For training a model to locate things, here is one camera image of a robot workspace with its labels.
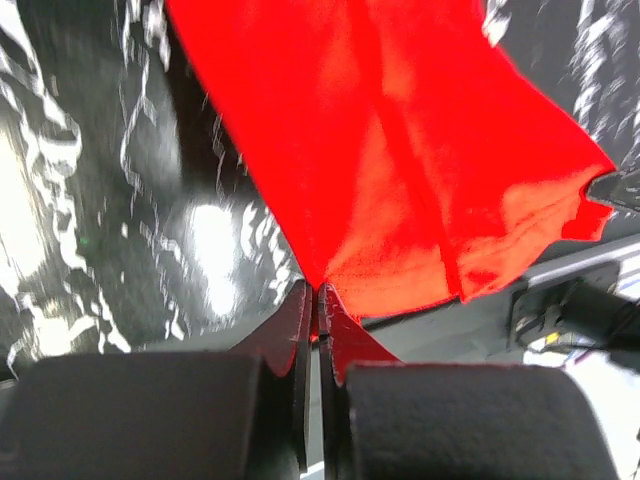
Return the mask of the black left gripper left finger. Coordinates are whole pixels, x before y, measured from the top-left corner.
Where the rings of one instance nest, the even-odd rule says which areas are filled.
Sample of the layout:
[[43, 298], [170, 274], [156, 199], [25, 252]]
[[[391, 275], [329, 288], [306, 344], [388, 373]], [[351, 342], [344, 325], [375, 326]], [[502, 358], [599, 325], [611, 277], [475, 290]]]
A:
[[311, 287], [226, 351], [44, 359], [1, 417], [5, 479], [296, 479], [307, 468]]

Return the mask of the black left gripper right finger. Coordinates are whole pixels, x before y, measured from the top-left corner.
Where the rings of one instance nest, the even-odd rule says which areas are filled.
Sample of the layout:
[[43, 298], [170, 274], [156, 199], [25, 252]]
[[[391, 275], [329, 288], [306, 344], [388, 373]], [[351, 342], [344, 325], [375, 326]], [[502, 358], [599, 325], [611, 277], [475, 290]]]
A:
[[405, 364], [318, 293], [329, 479], [613, 479], [591, 405], [563, 371]]

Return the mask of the red t-shirt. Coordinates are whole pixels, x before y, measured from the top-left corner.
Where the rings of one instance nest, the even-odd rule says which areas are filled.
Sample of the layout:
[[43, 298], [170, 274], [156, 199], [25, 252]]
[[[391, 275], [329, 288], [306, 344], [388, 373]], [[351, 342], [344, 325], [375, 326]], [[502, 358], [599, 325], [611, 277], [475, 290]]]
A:
[[597, 241], [613, 163], [482, 30], [480, 1], [172, 1], [304, 276], [354, 317], [502, 289]]

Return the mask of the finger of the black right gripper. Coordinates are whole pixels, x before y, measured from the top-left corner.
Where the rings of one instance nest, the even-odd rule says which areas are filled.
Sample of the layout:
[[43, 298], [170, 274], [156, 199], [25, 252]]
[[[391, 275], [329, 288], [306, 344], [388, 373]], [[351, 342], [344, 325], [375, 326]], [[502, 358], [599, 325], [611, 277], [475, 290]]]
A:
[[625, 212], [639, 213], [639, 170], [622, 170], [595, 178], [586, 190], [590, 201]]

